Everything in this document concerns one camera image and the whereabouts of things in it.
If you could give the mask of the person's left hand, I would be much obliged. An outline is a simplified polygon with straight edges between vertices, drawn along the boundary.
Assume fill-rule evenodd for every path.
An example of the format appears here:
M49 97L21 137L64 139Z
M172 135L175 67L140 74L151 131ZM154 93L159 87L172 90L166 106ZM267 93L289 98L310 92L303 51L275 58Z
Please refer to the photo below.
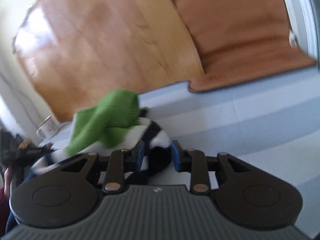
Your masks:
M10 185L12 181L12 176L13 176L14 168L9 167L6 169L4 172L4 195L9 198L10 197Z

